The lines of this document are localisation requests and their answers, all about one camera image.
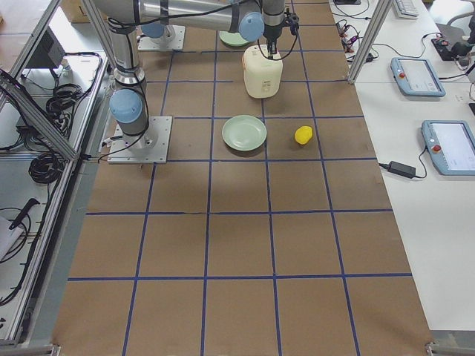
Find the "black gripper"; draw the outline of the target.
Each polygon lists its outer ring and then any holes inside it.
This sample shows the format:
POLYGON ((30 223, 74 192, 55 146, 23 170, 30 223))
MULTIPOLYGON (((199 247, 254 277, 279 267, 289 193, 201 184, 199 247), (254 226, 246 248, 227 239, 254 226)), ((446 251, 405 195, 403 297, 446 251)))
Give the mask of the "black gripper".
POLYGON ((277 40, 281 36, 284 26, 284 0, 263 0, 262 15, 264 22, 263 35, 266 38, 267 56, 277 54, 277 40))

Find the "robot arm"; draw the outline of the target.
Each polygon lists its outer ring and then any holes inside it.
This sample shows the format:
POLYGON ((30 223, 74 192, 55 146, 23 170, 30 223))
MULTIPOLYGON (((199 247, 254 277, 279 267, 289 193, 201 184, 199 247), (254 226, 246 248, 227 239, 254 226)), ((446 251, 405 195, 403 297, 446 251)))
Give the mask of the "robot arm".
POLYGON ((164 25, 157 22, 143 24, 141 30, 145 36, 154 41, 170 42, 176 36, 175 29, 170 24, 164 25))
POLYGON ((284 1, 95 1, 108 17, 119 89, 145 93, 145 72, 137 47, 137 27, 145 24, 178 24, 239 33, 253 42, 266 38, 268 54, 277 53, 284 27, 284 1))

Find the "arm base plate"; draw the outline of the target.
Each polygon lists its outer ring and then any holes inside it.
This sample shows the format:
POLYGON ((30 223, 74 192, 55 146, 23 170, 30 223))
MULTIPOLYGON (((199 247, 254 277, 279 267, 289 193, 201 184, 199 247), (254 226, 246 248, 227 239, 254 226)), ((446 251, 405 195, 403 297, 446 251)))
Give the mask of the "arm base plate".
POLYGON ((171 116, 151 116, 148 130, 133 144, 137 138, 123 135, 116 124, 115 135, 122 136, 111 143, 111 154, 106 156, 110 164, 149 164, 167 162, 171 135, 171 116))
POLYGON ((142 52, 181 51, 184 45, 186 28, 179 25, 160 23, 141 26, 138 49, 142 52))

